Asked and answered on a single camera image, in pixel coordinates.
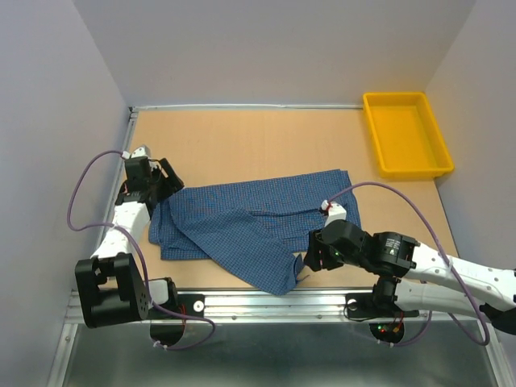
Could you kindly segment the blue checked long sleeve shirt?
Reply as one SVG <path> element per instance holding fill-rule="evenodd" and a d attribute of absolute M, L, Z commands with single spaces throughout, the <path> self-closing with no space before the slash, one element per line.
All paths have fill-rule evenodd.
<path fill-rule="evenodd" d="M 319 209 L 339 191 L 347 220 L 360 213 L 347 171 L 184 188 L 157 205 L 148 239 L 162 260 L 211 259 L 230 274 L 281 296 L 298 284 L 309 233 L 324 226 Z"/>

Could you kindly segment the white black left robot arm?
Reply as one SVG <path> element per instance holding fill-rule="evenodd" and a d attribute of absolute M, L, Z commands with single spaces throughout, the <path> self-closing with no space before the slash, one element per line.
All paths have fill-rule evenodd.
<path fill-rule="evenodd" d="M 149 310 L 169 318 L 179 311 L 179 297 L 169 277 L 149 280 L 138 240 L 156 207 L 184 188 L 167 159 L 132 156 L 124 161 L 126 180 L 114 201 L 104 239 L 92 256 L 75 267 L 84 322 L 89 328 L 145 320 Z"/>

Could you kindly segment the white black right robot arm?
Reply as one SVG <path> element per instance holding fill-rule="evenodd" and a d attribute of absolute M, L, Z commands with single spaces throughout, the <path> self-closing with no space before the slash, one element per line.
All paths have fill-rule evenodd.
<path fill-rule="evenodd" d="M 484 316 L 507 334 L 515 332 L 515 272 L 474 264 L 392 231 L 370 235 L 345 220 L 309 234 L 304 263 L 312 271 L 344 265 L 378 277 L 357 300 L 353 318 L 410 316 L 433 310 Z"/>

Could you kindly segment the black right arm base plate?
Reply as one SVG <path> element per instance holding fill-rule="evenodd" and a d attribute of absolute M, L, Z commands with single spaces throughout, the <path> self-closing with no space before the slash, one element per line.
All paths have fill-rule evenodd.
<path fill-rule="evenodd" d="M 377 296 L 368 292 L 348 293 L 339 304 L 339 308 L 345 318 L 356 322 L 390 321 L 420 315 L 417 310 L 403 310 L 396 305 L 396 300 L 396 296 Z"/>

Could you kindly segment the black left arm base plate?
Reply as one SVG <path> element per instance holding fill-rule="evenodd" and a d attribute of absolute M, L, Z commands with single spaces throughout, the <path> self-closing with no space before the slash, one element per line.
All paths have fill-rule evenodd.
<path fill-rule="evenodd" d="M 171 310 L 175 314 L 184 314 L 194 317 L 203 317 L 206 297 L 201 293 L 179 293 L 175 298 L 170 299 L 160 306 Z M 150 319 L 178 319 L 176 316 L 166 314 L 152 307 L 149 310 Z"/>

